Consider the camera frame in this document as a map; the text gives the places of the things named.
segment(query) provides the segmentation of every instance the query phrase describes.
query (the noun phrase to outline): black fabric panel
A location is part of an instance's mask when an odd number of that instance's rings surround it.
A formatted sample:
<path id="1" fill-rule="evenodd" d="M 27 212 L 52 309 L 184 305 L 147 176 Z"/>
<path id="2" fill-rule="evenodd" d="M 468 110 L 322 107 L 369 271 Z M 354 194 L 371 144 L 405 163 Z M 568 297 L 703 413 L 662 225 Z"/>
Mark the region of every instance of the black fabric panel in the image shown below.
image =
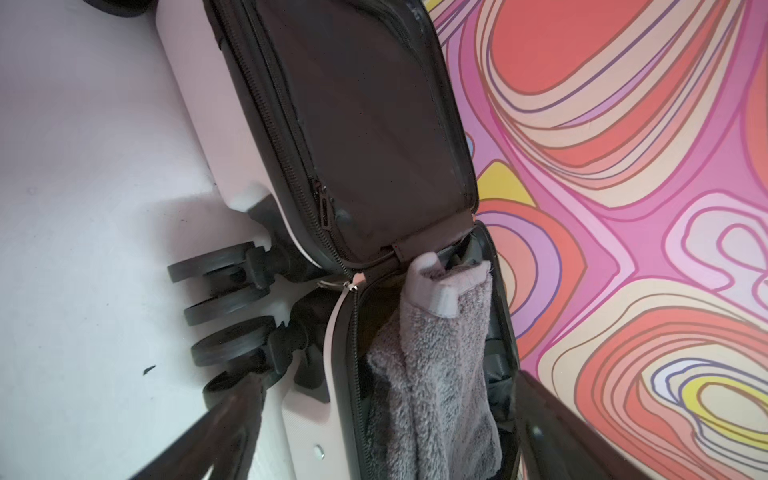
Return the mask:
<path id="1" fill-rule="evenodd" d="M 427 77 L 392 31 L 339 0 L 255 6 L 351 260 L 468 209 L 456 167 L 467 160 L 454 158 Z"/>

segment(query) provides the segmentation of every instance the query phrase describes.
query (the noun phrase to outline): towel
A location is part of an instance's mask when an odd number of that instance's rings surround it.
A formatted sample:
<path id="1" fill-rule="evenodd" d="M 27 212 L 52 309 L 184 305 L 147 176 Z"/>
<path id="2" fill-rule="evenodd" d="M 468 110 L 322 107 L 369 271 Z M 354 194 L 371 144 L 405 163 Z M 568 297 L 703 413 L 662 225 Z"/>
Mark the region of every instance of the towel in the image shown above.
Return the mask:
<path id="1" fill-rule="evenodd" d="M 380 478 L 474 480 L 501 468 L 482 371 L 489 270 L 484 261 L 446 272 L 434 253 L 412 262 L 399 311 L 367 356 L 367 439 Z"/>

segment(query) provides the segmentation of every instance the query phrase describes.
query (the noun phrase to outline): suitcase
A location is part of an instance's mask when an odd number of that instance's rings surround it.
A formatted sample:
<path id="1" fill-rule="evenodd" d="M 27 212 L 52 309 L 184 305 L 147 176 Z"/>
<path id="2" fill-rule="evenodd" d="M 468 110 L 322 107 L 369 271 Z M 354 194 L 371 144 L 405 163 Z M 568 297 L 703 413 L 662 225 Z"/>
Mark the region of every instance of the suitcase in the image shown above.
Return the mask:
<path id="1" fill-rule="evenodd" d="M 369 340 L 407 266 L 437 252 L 492 264 L 483 360 L 502 468 L 531 478 L 644 478 L 520 372 L 493 241 L 475 219 L 475 173 L 440 45 L 418 0 L 160 0 L 157 26 L 223 199 L 270 231 L 169 267 L 212 297 L 190 325 L 269 293 L 276 274 L 319 288 L 276 326 L 259 317 L 192 347 L 224 372 L 209 413 L 136 478 L 246 478 L 265 390 L 299 365 L 283 400 L 305 478 L 378 478 L 364 435 Z M 516 405 L 527 405 L 524 412 Z"/>

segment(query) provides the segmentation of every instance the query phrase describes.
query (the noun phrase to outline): yellow shape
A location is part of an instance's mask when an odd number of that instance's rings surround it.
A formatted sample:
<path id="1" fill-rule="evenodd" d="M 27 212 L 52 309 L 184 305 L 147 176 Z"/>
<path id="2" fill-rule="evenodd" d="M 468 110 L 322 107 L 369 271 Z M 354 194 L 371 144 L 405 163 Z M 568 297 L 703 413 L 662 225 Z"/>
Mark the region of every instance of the yellow shape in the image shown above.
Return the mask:
<path id="1" fill-rule="evenodd" d="M 722 436 L 756 449 L 768 451 L 768 434 L 734 425 L 727 420 L 715 416 L 702 402 L 700 391 L 709 385 L 722 385 L 750 397 L 755 403 L 768 408 L 768 395 L 750 385 L 735 379 L 719 376 L 701 376 L 694 378 L 683 387 L 683 404 L 702 422 L 709 425 Z"/>
<path id="2" fill-rule="evenodd" d="M 426 0 L 424 2 L 424 6 L 427 9 L 427 12 L 430 12 L 434 7 L 440 5 L 444 0 Z"/>
<path id="3" fill-rule="evenodd" d="M 536 203 L 518 176 L 515 175 L 515 172 L 499 160 L 494 160 L 480 175 L 478 190 L 480 192 L 480 200 L 500 198 L 532 207 L 536 206 Z"/>

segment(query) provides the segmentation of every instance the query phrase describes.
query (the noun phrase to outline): abstract swirl pattern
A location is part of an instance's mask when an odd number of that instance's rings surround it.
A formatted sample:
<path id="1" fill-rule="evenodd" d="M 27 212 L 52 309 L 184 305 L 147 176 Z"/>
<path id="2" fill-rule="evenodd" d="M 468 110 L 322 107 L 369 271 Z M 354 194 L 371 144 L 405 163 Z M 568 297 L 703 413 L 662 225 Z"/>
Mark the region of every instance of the abstract swirl pattern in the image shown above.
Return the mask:
<path id="1" fill-rule="evenodd" d="M 652 478 L 768 478 L 768 0 L 427 0 L 524 369 Z"/>

